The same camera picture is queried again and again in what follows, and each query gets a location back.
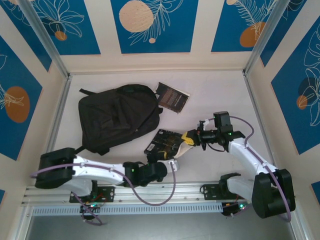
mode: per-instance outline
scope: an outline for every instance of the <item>book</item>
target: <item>book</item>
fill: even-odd
[[[192,148],[181,137],[180,133],[159,129],[144,153],[153,155],[156,160],[176,159]]]
[[[190,94],[172,88],[162,82],[158,83],[154,93],[160,106],[170,109],[178,114],[182,111],[190,97]]]

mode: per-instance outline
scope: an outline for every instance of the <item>white floor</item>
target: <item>white floor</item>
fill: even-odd
[[[155,89],[158,82],[168,84],[190,94],[180,114],[164,108],[160,115],[158,128],[178,133],[197,128],[199,120],[213,117],[214,112],[228,111],[231,116],[249,121],[255,128],[255,135],[250,144],[266,159],[269,155],[256,114],[251,103],[241,71],[160,71],[109,73],[95,75],[75,75],[71,81],[66,105],[64,108],[55,149],[66,147],[78,148],[82,145],[82,130],[78,113],[78,102],[86,95],[79,89],[102,92],[125,84],[144,84]],[[234,131],[241,131],[246,136],[250,133],[244,123],[232,119]],[[131,142],[111,148],[104,156],[84,150],[79,155],[91,160],[105,163],[123,163],[127,161],[147,162],[144,150],[149,145],[157,130]],[[216,181],[221,175],[239,172],[245,169],[227,152],[203,151],[199,146],[193,148],[178,159],[180,170],[176,173],[178,182]],[[172,182],[171,174],[164,182]]]

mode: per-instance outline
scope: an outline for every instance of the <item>black backpack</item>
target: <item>black backpack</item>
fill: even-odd
[[[111,147],[127,143],[153,130],[159,124],[156,95],[147,86],[129,84],[94,93],[81,89],[88,96],[79,101],[83,149],[104,155]]]

